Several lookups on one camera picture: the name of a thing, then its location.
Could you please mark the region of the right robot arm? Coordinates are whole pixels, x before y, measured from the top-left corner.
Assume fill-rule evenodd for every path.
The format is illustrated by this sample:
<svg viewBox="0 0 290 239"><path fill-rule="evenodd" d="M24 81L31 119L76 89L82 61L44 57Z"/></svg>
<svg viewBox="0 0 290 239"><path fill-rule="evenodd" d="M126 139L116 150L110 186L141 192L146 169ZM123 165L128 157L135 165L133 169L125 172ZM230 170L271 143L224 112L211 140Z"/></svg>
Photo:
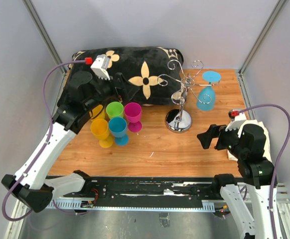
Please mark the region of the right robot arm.
<svg viewBox="0 0 290 239"><path fill-rule="evenodd" d="M250 212L241 197L237 181L231 174L214 177L211 193L216 199L224 199L239 231L241 239L279 239L280 226L275 222L275 201L270 192L274 166L264 156L266 136L264 129L256 124L242 126L241 134L226 130L225 125L210 125L197 135L203 149L210 147L217 138L216 150L226 149L237 158L238 169L249 192L253 210Z"/></svg>

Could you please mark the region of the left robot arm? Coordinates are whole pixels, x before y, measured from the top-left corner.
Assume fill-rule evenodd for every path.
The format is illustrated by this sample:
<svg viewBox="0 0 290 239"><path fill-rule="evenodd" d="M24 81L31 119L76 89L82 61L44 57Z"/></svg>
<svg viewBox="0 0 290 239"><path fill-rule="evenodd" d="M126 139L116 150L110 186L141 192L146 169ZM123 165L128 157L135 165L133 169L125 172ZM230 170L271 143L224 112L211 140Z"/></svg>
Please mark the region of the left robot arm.
<svg viewBox="0 0 290 239"><path fill-rule="evenodd" d="M76 170L54 179L47 179L47 174L65 146L89 121L93 108L108 99L128 103L138 91L139 87L126 80L122 73L116 73L109 80L101 80L86 71L75 73L66 82L45 137L16 173L3 177L2 184L36 213L66 194L76 192L81 197L89 196L92 184L86 173Z"/></svg>

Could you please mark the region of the blue plastic goblet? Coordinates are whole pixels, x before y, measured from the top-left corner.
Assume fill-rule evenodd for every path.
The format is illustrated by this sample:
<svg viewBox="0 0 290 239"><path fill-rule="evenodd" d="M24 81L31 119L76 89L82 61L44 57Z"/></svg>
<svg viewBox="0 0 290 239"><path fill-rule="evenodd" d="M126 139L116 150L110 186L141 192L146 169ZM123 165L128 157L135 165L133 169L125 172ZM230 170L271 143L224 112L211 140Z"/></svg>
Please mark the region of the blue plastic goblet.
<svg viewBox="0 0 290 239"><path fill-rule="evenodd" d="M127 135L127 122L124 118L115 117L110 119L109 130L115 138L115 143L118 146L125 146L129 142L129 136Z"/></svg>
<svg viewBox="0 0 290 239"><path fill-rule="evenodd" d="M215 91L213 86L218 85L221 80L221 75L215 71L206 71L202 78L207 82L206 86L200 91L196 106L201 111L211 111L215 105Z"/></svg>

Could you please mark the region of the chrome wine glass rack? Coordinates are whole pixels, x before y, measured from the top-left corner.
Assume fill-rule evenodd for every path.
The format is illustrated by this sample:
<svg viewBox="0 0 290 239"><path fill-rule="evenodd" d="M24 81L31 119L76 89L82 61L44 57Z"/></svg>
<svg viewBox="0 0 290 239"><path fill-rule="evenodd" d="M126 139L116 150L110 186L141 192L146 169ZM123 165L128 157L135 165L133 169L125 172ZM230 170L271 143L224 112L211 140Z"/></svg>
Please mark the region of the chrome wine glass rack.
<svg viewBox="0 0 290 239"><path fill-rule="evenodd" d="M183 74L183 78L180 80L168 74L161 74L158 76L158 78L163 76L169 77L170 79L179 82L181 85L180 90L174 92L170 97L175 105L179 105L179 108L170 110L165 117L165 124L167 128L175 133L184 133L192 126L192 118L190 114L184 109L188 94L192 93L197 101L200 91L207 84L195 83L194 78L198 74L191 76L190 74L185 74L183 70L181 70L181 72Z"/></svg>

